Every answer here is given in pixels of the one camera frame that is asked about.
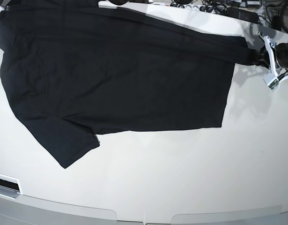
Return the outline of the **black t-shirt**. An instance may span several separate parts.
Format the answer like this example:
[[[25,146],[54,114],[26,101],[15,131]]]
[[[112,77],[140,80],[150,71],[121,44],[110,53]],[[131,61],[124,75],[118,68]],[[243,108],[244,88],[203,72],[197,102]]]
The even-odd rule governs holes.
[[[13,0],[0,78],[15,117],[67,168],[97,136],[219,128],[244,37],[200,33],[95,0]]]

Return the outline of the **white slotted table fixture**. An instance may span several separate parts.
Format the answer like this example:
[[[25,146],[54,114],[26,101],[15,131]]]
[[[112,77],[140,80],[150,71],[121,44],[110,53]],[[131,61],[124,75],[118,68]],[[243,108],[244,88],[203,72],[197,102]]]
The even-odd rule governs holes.
[[[16,200],[20,195],[23,192],[19,180],[0,174],[0,197]]]

